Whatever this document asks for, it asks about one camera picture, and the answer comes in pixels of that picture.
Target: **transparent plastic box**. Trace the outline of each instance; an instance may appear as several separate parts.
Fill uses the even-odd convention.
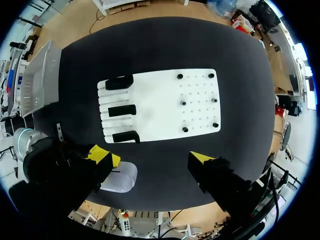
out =
[[[110,172],[100,189],[115,193],[127,193],[135,186],[137,174],[136,165],[132,162],[120,161],[119,166]]]
[[[26,67],[21,83],[22,117],[59,101],[62,50],[48,41]]]

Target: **white pegboard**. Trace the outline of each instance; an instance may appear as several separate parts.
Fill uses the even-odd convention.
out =
[[[114,142],[112,134],[127,131],[136,131],[141,142],[149,142],[216,133],[221,128],[214,69],[138,73],[133,75],[133,84],[121,90],[106,90],[105,85],[106,80],[100,81],[97,88],[107,143]],[[109,117],[108,108],[124,105],[135,105],[136,115]]]

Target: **cardboard box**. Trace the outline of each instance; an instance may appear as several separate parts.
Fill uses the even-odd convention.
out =
[[[129,3],[121,6],[121,10],[133,9],[135,7],[135,3]]]
[[[108,14],[116,14],[121,11],[122,11],[121,6],[116,6],[116,7],[112,7],[110,9],[108,9]]]
[[[146,1],[137,1],[136,2],[136,6],[140,7],[140,6],[149,6],[150,5],[150,1],[146,0]]]

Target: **water bottle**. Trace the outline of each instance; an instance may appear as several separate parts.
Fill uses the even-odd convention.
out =
[[[238,0],[218,0],[215,5],[215,12],[225,18],[231,18],[232,12],[236,9]]]
[[[220,0],[208,0],[206,5],[211,11],[216,12],[216,4],[219,1]]]

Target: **black table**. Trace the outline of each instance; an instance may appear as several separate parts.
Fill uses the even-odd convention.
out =
[[[105,142],[99,81],[183,68],[216,70],[219,132],[140,144]],[[88,200],[129,210],[185,209],[214,201],[188,172],[189,151],[228,159],[246,180],[255,181],[262,173],[274,131],[273,79],[262,45],[243,32],[193,18],[148,18],[102,29],[64,48],[59,102],[33,116],[36,129],[52,135],[59,122],[75,142],[98,144],[137,166],[136,184],[130,192],[100,190]]]

